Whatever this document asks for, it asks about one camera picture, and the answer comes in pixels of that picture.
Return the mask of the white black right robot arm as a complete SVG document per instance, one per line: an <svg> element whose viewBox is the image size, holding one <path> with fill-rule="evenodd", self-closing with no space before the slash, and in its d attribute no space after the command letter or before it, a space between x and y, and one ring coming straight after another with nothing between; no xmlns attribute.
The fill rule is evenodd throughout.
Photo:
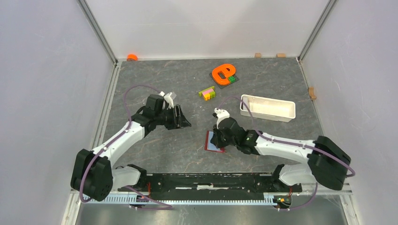
<svg viewBox="0 0 398 225"><path fill-rule="evenodd" d="M234 118L226 118L213 126L211 143L217 148L234 146L247 155L275 156L296 161L296 165L279 165L271 178L276 191L300 183L319 183L340 191L349 177L351 158L331 139L319 136L316 140L280 138L245 130Z"/></svg>

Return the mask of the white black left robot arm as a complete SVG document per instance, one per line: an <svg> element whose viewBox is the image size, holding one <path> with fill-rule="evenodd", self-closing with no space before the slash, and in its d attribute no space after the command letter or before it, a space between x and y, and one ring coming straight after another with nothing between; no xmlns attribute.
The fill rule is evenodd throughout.
<svg viewBox="0 0 398 225"><path fill-rule="evenodd" d="M158 126L167 130L191 127L181 106L173 103L172 93L151 94L146 104L115 135L92 150L78 152L71 177L71 187L79 192L81 201L104 200L111 191L131 186L142 191L147 186L146 171L135 165L114 169L116 161L134 144Z"/></svg>

